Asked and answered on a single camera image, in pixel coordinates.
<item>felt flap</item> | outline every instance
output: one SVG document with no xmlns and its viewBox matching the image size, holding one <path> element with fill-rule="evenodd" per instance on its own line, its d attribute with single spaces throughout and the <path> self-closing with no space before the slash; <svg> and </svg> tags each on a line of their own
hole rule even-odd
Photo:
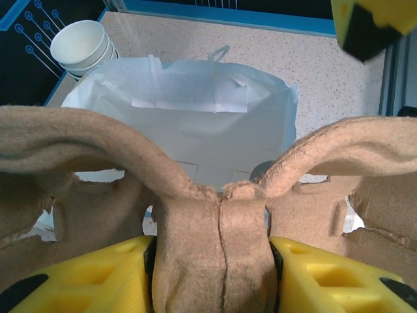
<svg viewBox="0 0 417 313">
<path fill-rule="evenodd" d="M 72 108 L 0 108 L 0 172 L 126 169 L 157 194 L 189 196 L 185 171 L 136 130 Z"/>
<path fill-rule="evenodd" d="M 32 181 L 24 175 L 21 178 Z M 21 199 L 31 200 L 22 194 L 25 193 L 20 190 Z M 153 197 L 142 182 L 127 172 L 122 179 L 111 183 L 92 183 L 74 178 L 67 193 L 53 203 L 58 242 L 44 242 L 35 236 L 10 240 L 7 246 L 0 249 L 0 291 L 42 267 L 140 236 L 143 215 L 146 208 L 154 204 Z M 5 207 L 8 217 L 1 220 L 2 226 L 4 223 L 7 226 L 10 218 L 13 225 L 21 225 L 18 217 L 13 219 L 16 213 L 23 216 L 33 214 L 32 207 L 17 209 L 13 204 Z"/>
<path fill-rule="evenodd" d="M 297 141 L 258 180 L 268 198 L 284 195 L 305 173 L 387 176 L 417 171 L 417 119 L 359 117 Z"/>
<path fill-rule="evenodd" d="M 0 173 L 0 248 L 27 233 L 52 203 L 35 176 Z"/>
<path fill-rule="evenodd" d="M 408 238 L 399 245 L 417 246 L 417 172 L 365 177 L 349 199 L 368 228 Z"/>
<path fill-rule="evenodd" d="M 264 193 L 246 182 L 205 197 L 161 199 L 155 312 L 272 312 L 278 279 Z"/>
<path fill-rule="evenodd" d="M 331 176 L 322 183 L 296 183 L 290 191 L 266 203 L 271 237 L 285 237 L 346 255 L 342 238 L 347 212 L 346 195 L 361 177 Z"/>
<path fill-rule="evenodd" d="M 374 230 L 359 228 L 345 234 L 346 256 L 385 269 L 402 277 L 406 284 L 417 288 L 417 251 L 398 245 Z"/>
</svg>

